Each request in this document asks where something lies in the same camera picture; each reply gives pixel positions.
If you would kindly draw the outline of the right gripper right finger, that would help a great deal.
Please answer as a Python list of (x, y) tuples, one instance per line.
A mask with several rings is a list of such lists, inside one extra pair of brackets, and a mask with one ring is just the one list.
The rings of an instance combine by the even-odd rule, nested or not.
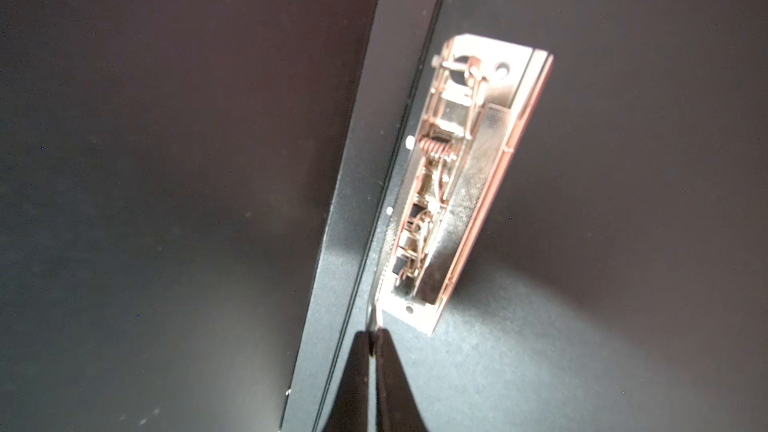
[(374, 334), (376, 430), (427, 432), (390, 332)]

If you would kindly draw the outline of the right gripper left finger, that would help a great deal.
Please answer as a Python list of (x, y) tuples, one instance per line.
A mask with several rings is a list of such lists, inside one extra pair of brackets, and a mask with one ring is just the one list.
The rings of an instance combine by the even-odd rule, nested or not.
[(355, 334), (323, 432), (368, 430), (370, 346), (368, 332)]

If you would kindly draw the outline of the white folder black inside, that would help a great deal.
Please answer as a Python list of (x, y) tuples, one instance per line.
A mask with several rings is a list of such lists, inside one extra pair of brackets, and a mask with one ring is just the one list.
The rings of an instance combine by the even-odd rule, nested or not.
[(552, 72), (431, 431), (767, 427), (767, 0), (1, 0), (1, 427), (318, 431), (461, 33)]

